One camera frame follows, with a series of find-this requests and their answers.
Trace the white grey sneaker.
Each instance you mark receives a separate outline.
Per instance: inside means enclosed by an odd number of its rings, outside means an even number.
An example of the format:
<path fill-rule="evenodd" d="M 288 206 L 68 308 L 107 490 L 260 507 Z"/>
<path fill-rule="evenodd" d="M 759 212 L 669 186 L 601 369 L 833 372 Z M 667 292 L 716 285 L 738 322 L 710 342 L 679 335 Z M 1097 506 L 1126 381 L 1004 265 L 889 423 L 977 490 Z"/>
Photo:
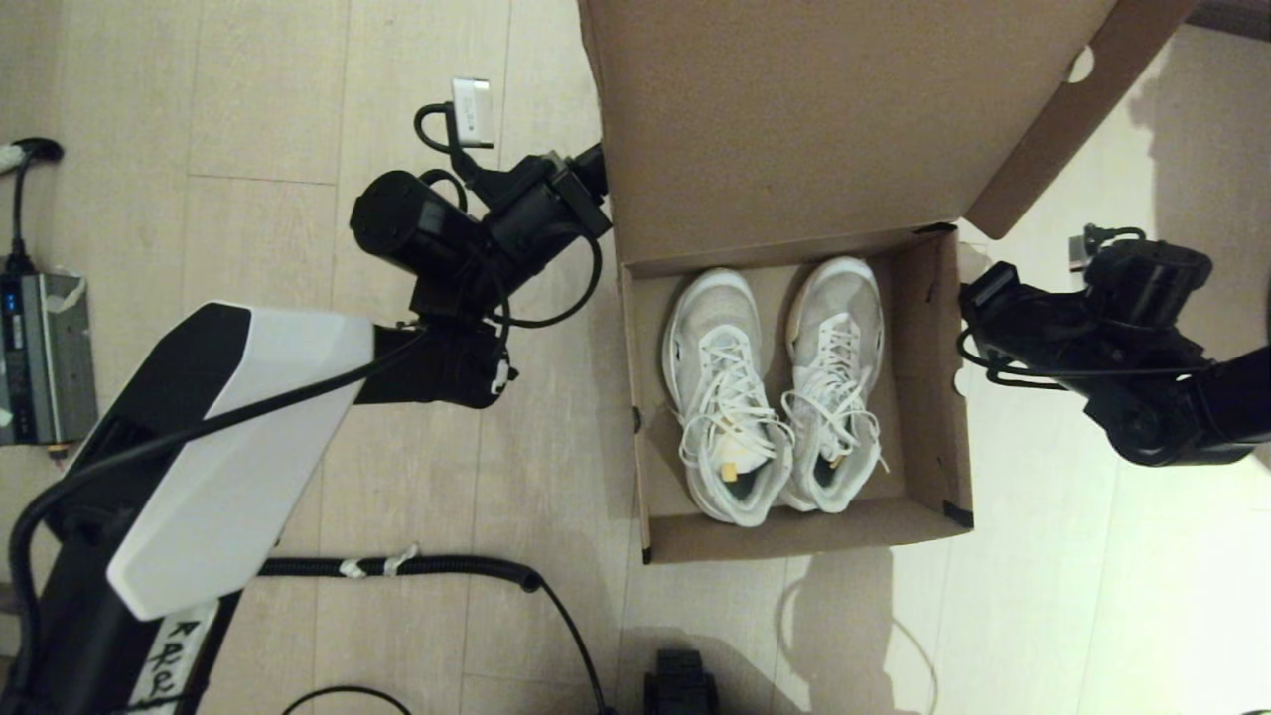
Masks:
<path fill-rule="evenodd" d="M 793 466 L 780 500 L 840 514 L 882 457 L 871 395 L 885 366 L 885 307 L 871 265 L 836 257 L 813 268 L 785 314 L 791 387 L 780 396 Z"/>

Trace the white sneaker with black logo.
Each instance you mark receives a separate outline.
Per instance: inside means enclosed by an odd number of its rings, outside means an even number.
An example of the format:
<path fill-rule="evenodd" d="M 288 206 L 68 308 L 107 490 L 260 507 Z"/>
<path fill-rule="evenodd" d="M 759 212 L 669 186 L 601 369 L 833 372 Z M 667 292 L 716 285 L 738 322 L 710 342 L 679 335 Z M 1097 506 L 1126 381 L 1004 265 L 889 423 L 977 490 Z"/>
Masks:
<path fill-rule="evenodd" d="M 737 271 L 705 271 L 663 326 L 663 389 L 680 425 L 677 456 L 699 511 L 754 528 L 791 478 L 793 434 L 760 375 L 758 298 Z"/>

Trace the brown cardboard shoe box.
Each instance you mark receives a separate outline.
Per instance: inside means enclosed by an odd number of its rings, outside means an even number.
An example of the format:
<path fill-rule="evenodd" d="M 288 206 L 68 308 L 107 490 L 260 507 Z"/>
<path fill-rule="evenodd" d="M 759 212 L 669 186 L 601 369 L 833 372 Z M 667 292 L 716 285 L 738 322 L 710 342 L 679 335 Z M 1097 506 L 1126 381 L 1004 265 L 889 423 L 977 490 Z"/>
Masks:
<path fill-rule="evenodd" d="M 644 564 L 811 556 L 974 528 L 956 224 L 1004 237 L 1196 0 L 578 0 L 601 107 L 636 414 Z M 689 497 L 662 331 L 694 276 L 758 298 L 760 373 L 785 311 L 866 257 L 887 321 L 873 394 L 888 472 L 841 514 L 754 528 Z"/>

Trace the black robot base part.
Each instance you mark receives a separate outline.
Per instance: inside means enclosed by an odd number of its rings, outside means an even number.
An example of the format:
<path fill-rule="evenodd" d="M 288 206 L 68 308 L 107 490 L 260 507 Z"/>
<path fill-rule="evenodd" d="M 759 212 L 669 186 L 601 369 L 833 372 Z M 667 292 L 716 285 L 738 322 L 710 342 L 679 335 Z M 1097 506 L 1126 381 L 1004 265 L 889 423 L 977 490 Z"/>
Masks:
<path fill-rule="evenodd" d="M 660 648 L 644 674 L 643 715 L 719 715 L 716 678 L 695 648 Z"/>

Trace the grey power supply box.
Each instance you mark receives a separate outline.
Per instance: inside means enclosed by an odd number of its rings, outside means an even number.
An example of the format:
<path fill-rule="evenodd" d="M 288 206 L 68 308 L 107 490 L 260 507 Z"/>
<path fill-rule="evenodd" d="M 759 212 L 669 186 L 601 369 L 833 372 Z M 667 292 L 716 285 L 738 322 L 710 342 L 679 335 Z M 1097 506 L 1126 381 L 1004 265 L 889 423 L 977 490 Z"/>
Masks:
<path fill-rule="evenodd" d="M 86 286 L 0 276 L 0 447 L 80 442 L 98 422 Z"/>

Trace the dark wooden furniture edge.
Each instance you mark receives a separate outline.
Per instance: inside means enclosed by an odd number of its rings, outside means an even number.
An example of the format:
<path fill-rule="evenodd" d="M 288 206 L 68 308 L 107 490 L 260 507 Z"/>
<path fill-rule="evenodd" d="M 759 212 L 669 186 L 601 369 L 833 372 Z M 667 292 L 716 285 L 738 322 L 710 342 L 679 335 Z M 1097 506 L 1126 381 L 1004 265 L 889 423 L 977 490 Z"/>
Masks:
<path fill-rule="evenodd" d="M 1186 23 L 1271 44 L 1271 0 L 1196 0 Z"/>

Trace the white tape strip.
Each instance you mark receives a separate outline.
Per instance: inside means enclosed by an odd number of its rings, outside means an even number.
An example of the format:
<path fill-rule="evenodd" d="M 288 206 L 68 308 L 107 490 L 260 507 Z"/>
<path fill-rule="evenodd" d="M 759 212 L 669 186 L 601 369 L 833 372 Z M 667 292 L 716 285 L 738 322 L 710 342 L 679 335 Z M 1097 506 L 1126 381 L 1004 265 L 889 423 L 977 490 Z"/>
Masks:
<path fill-rule="evenodd" d="M 347 579 L 364 579 L 364 578 L 394 578 L 400 571 L 400 566 L 413 560 L 419 555 L 419 547 L 417 544 L 409 544 L 403 552 L 398 555 L 389 555 L 384 558 L 344 558 L 338 563 L 337 571 L 341 578 Z"/>

